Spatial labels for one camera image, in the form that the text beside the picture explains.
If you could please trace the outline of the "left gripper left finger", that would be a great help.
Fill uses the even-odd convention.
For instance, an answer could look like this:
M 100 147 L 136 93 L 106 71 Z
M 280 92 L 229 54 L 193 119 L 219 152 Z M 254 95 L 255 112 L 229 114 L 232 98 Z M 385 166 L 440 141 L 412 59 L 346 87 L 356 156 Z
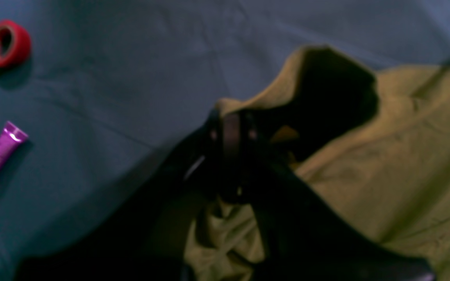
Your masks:
M 72 245 L 23 260 L 16 281 L 180 281 L 191 221 L 217 181 L 220 114 L 182 140 L 108 219 Z

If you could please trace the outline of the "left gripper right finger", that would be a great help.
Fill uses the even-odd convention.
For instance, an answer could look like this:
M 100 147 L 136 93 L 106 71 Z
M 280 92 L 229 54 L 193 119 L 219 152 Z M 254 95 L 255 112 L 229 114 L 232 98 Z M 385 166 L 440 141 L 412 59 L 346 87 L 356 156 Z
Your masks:
M 250 114 L 223 118 L 223 200 L 252 207 L 266 256 L 254 281 L 436 280 L 425 259 L 365 238 L 268 152 Z

